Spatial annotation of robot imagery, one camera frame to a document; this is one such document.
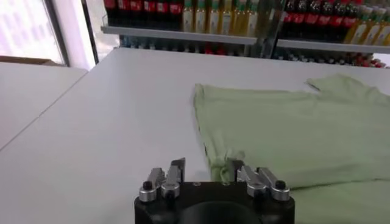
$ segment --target screw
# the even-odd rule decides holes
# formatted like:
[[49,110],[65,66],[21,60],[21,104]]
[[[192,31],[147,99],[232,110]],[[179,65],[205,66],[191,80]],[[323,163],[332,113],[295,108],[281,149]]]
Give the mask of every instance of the screw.
[[284,190],[286,189],[286,182],[282,181],[282,180],[277,180],[275,182],[275,188],[278,189],[278,190]]
[[145,191],[150,191],[153,189],[153,184],[151,181],[145,181],[143,184],[142,184],[142,188],[145,190]]

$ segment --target t-shirt sleeve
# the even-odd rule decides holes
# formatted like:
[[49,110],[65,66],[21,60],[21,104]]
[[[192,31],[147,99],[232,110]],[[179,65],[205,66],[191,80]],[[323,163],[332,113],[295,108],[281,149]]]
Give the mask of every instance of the t-shirt sleeve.
[[366,102],[390,106],[390,97],[376,87],[367,86],[349,76],[336,74],[321,79],[308,79],[307,84],[324,96],[332,96],[354,102]]

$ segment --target white tabletop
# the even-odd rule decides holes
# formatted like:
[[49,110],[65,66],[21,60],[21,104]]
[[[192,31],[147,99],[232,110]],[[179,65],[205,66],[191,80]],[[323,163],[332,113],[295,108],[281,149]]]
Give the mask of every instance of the white tabletop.
[[85,73],[84,69],[0,63],[0,150]]
[[390,94],[387,69],[114,50],[0,153],[0,223],[133,223],[151,168],[186,157],[186,179],[209,180],[196,83],[310,90],[337,72]]

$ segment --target store shelf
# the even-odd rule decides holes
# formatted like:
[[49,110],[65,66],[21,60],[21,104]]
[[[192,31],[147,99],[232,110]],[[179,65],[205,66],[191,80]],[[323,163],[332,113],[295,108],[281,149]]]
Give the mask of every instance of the store shelf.
[[371,46],[357,44],[333,44],[315,41],[300,40],[278,40],[277,47],[288,47],[296,49],[312,49],[323,51],[343,51],[343,52],[362,52],[362,53],[381,53],[390,54],[389,46]]
[[107,34],[128,35],[133,37],[167,38],[175,40],[207,41],[230,44],[255,44],[257,39],[252,37],[236,37],[207,33],[187,33],[180,31],[138,29],[129,27],[102,26],[101,30]]

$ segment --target yellow bottle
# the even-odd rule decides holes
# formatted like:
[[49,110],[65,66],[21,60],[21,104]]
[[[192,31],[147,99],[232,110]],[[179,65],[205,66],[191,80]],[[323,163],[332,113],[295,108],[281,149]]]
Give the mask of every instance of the yellow bottle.
[[224,0],[224,10],[221,13],[221,34],[229,35],[231,33],[230,24],[232,23],[232,0]]
[[238,0],[234,15],[233,34],[243,36],[246,34],[247,19],[245,12],[246,0]]
[[389,46],[390,44],[390,34],[385,38],[384,42],[383,42],[383,46]]
[[363,12],[366,8],[365,5],[361,5],[361,2],[360,1],[356,1],[357,4],[358,4],[358,16],[356,18],[356,21],[354,22],[354,24],[352,25],[352,27],[348,30],[347,32],[347,35],[344,39],[344,44],[349,44],[351,42],[351,39],[353,38],[353,35],[355,34],[355,31],[356,31],[356,28],[358,28],[359,24],[360,24],[360,21],[362,19],[362,16],[363,16]]
[[365,7],[363,9],[363,13],[361,15],[361,20],[356,26],[356,30],[351,38],[350,44],[358,44],[359,40],[363,36],[363,34],[366,32],[367,29],[367,21],[372,13],[371,7]]
[[379,8],[376,9],[372,15],[371,20],[368,23],[366,29],[366,34],[361,37],[359,44],[371,45],[374,37],[380,29],[380,21],[382,20],[383,15],[386,13],[386,9]]
[[219,13],[219,0],[213,0],[208,14],[208,33],[219,34]]
[[390,7],[387,8],[386,15],[384,16],[381,27],[374,37],[374,40],[372,42],[373,45],[382,45],[386,37],[390,33]]
[[193,31],[193,5],[192,0],[184,1],[184,9],[183,9],[183,31],[184,32],[192,32]]
[[195,32],[204,33],[206,28],[206,10],[205,1],[198,0],[195,13]]
[[258,20],[258,0],[249,0],[249,9],[247,11],[248,22],[246,27],[246,36],[254,37],[256,35],[257,20]]

